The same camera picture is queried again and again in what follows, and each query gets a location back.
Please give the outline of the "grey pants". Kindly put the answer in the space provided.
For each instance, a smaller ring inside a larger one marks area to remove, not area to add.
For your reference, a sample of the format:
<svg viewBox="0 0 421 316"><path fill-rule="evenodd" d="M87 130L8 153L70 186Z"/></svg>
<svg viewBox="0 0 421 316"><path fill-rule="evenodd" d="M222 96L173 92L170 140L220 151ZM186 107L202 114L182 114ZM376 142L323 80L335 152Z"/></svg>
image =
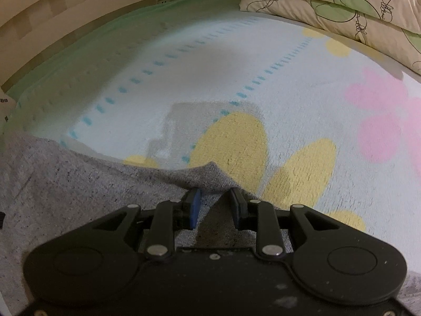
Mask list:
<svg viewBox="0 0 421 316"><path fill-rule="evenodd" d="M332 213L355 228L393 244L408 261L400 300L420 312L420 180L404 155L381 166L357 148L356 137L265 131L206 131L188 141L187 163L151 159L140 165L96 153L78 141L38 138L13 131L1 136L1 294L11 314L32 297L22 265L38 245L137 203L152 209L189 188L203 191L201 220L178 245L245 247L219 201L231 187L280 209L302 203Z"/></svg>

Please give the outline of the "wooden headboard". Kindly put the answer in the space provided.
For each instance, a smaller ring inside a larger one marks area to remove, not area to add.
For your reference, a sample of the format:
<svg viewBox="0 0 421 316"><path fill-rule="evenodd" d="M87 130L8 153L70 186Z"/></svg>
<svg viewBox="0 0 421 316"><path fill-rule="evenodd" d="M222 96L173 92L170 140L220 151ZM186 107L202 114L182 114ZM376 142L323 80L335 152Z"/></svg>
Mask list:
<svg viewBox="0 0 421 316"><path fill-rule="evenodd" d="M82 36L85 26L141 2L158 0L1 0L1 88Z"/></svg>

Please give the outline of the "folded leaf-pattern quilt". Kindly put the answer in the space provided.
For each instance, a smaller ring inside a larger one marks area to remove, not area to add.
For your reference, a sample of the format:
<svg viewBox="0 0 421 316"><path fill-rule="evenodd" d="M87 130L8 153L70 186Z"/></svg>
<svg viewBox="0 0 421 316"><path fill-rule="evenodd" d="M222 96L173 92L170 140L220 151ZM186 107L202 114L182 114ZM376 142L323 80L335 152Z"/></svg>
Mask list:
<svg viewBox="0 0 421 316"><path fill-rule="evenodd" d="M350 38L420 73L420 0L241 0L240 10Z"/></svg>

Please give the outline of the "floral bed blanket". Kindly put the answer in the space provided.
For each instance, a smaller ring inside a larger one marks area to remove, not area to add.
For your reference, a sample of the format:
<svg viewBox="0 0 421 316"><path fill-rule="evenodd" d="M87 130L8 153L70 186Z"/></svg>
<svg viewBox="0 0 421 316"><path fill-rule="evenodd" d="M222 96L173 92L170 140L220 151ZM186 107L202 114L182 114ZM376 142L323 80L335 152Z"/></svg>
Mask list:
<svg viewBox="0 0 421 316"><path fill-rule="evenodd" d="M239 1L177 0L103 25L11 90L6 130L139 166L213 162L278 207L393 244L417 270L420 77Z"/></svg>

